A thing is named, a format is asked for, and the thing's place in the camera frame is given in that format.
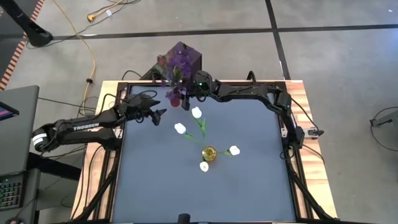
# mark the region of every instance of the wooden table frame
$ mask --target wooden table frame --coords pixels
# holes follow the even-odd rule
[[[250,85],[251,81],[249,80],[222,80],[222,82],[227,82],[232,85]],[[258,80],[258,83],[268,83],[272,85],[277,85],[281,89],[286,89],[287,92],[295,99],[307,112],[307,114],[312,118],[310,107],[308,104],[307,96],[305,93],[303,81],[300,80],[289,80],[289,81],[281,81],[281,80]],[[147,80],[138,80],[138,81],[104,81],[101,87],[101,93],[99,95],[98,105],[96,108],[96,112],[99,113],[101,111],[101,106],[103,106],[103,110],[107,110],[108,108],[114,105],[115,99],[111,96],[106,97],[104,99],[105,94],[109,93],[115,96],[123,97],[126,94],[126,87],[128,84],[134,85],[148,85],[153,84],[152,81]],[[313,124],[307,118],[305,113],[298,107],[295,103],[292,104],[292,112],[294,114],[294,118],[299,126],[302,128],[311,128]],[[304,144],[311,147],[312,149],[320,152],[320,147],[318,144],[318,140],[316,139],[305,139]],[[93,163],[91,166],[90,173],[90,184],[88,184],[89,173],[89,164],[93,154],[99,144],[90,143],[86,150],[85,156],[85,167],[82,169],[84,172],[85,179],[82,182],[81,178],[78,184],[78,190],[75,197],[75,203],[73,204],[72,211],[75,211],[76,206],[78,204],[78,200],[80,198],[80,189],[83,185],[82,198],[79,206],[77,207],[75,217],[79,216],[79,214],[83,211],[83,207],[85,206],[84,199],[86,197],[86,192],[88,193],[87,198],[88,202],[93,198],[95,193],[97,193],[100,180],[103,180],[104,177],[109,173],[111,167],[114,162],[115,152],[105,152],[103,149],[100,149],[95,158],[93,159]],[[300,150],[300,153],[295,155],[292,159],[292,163],[294,165],[294,169],[299,174],[300,177],[305,177],[305,183],[307,185],[307,189],[310,191],[315,200],[321,205],[324,211],[327,212],[332,217],[336,217],[335,206],[333,203],[333,198],[331,196],[328,179],[326,176],[325,166],[322,160],[314,154],[312,151],[307,150],[305,147]],[[104,167],[107,167],[107,172],[102,172]],[[114,191],[110,190],[110,188],[115,189],[116,182],[111,184],[108,187],[106,192],[103,195],[100,206],[91,214],[90,219],[95,217],[95,219],[103,219],[111,217],[111,208],[113,206],[114,200]],[[310,211],[308,205],[306,206],[306,201],[303,198],[301,191],[295,185],[295,187],[291,187],[292,189],[292,198],[298,206],[295,205],[295,213],[297,217],[301,218],[310,218],[313,216],[316,218],[317,216],[313,211]]]

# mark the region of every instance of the white flower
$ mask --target white flower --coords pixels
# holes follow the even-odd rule
[[[192,108],[192,116],[194,118],[200,118],[201,117],[201,111],[200,111],[199,107]]]
[[[241,153],[241,151],[236,146],[231,146],[229,152],[231,153],[232,156],[236,156],[239,155],[239,153]]]
[[[208,170],[209,170],[209,164],[207,163],[207,162],[201,162],[200,164],[199,164],[199,166],[200,166],[200,169],[203,171],[203,172],[207,172]]]
[[[185,134],[185,132],[187,131],[182,123],[175,124],[174,128],[179,134]]]

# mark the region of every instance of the gold cup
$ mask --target gold cup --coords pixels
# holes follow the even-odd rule
[[[202,150],[201,155],[207,162],[210,162],[217,158],[217,150],[212,146],[207,146]]]

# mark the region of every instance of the gray floor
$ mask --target gray floor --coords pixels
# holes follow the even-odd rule
[[[58,2],[78,30],[88,25],[89,12],[108,3]],[[278,27],[398,23],[398,2],[393,0],[273,0],[272,5]],[[54,35],[73,34],[51,0],[45,2],[37,22]],[[262,0],[143,0],[85,33],[270,28],[270,24]],[[320,144],[337,214],[343,220],[398,220],[398,154],[378,146],[369,131],[374,114],[398,105],[397,37],[397,29],[280,34],[290,76],[304,80],[315,122],[325,130]],[[178,41],[202,52],[203,69],[215,78],[241,79],[253,70],[258,79],[283,79],[271,33],[98,39],[88,40],[98,63],[90,96],[98,95],[103,80],[120,79],[127,69],[146,72],[158,54]],[[91,58],[83,43],[68,40],[25,49],[7,88],[38,85],[40,96],[79,104],[90,72]],[[35,127],[75,116],[76,108],[40,101]],[[390,147],[398,146],[396,133],[388,125],[376,130],[376,136]],[[52,189],[64,195],[76,186],[60,182],[59,188]],[[66,210],[64,215],[56,210],[47,212],[40,222],[54,220],[53,214],[56,221],[68,218]]]

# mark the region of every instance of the keyboard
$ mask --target keyboard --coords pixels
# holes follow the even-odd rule
[[[0,211],[22,206],[24,175],[0,177]]]

